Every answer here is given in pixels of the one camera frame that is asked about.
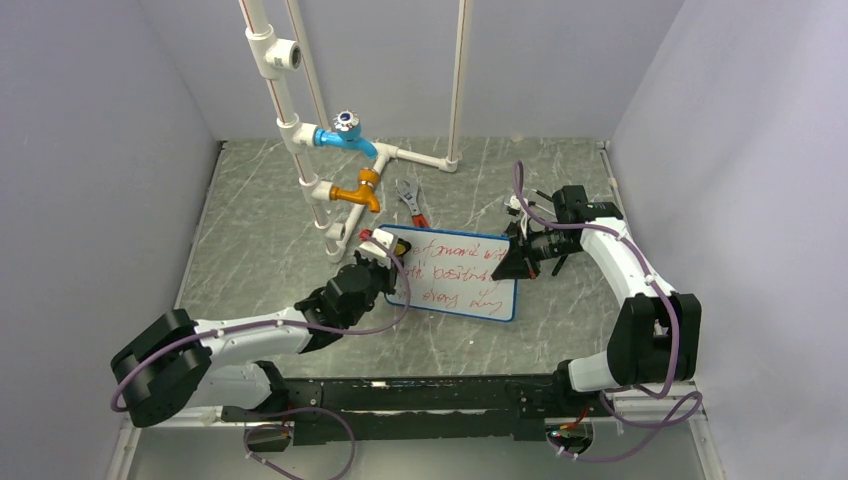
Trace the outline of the yellow black whiteboard eraser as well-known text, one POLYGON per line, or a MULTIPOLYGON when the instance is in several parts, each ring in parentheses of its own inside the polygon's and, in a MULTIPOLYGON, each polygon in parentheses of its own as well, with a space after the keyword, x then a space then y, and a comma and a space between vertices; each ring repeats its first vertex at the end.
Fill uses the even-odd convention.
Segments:
POLYGON ((410 250, 412 249, 412 245, 410 242, 399 239, 394 247, 394 255, 402 259, 410 250))

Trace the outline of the blue framed whiteboard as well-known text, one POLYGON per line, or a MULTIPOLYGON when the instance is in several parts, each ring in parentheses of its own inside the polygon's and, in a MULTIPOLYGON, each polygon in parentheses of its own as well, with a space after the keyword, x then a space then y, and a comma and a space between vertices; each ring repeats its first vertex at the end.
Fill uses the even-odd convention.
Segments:
POLYGON ((504 236, 384 224, 381 228, 411 244, 403 256, 411 292, 398 282, 385 300, 415 309, 510 322, 516 315, 517 282, 495 280, 495 268, 509 250, 504 236))

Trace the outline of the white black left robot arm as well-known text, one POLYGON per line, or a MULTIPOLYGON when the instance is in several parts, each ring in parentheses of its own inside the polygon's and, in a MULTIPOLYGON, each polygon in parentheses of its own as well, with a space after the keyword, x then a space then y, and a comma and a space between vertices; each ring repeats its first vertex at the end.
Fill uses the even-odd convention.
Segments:
POLYGON ((356 255, 324 286, 277 312, 200 320, 172 309, 111 359, 117 387, 110 408, 138 428, 197 407, 238 407, 275 419, 289 391, 270 357, 303 355, 361 335, 356 326, 378 296, 407 282, 401 258, 356 255))

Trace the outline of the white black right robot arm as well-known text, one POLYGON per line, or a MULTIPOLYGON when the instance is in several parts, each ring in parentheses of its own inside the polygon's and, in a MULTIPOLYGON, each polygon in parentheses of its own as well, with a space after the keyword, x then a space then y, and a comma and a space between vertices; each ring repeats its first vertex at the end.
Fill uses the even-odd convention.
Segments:
POLYGON ((611 336, 599 353, 562 361, 553 374, 551 401, 574 415, 601 393, 637 389, 653 398, 669 394, 696 369, 702 307, 693 294, 678 292, 651 266, 635 244, 623 214, 612 202, 592 202, 579 185, 549 196, 554 221, 533 230, 531 201, 504 199, 513 216, 506 227, 509 249, 495 280, 535 279, 547 260, 559 273, 565 260, 587 254, 600 268, 620 305, 611 336))

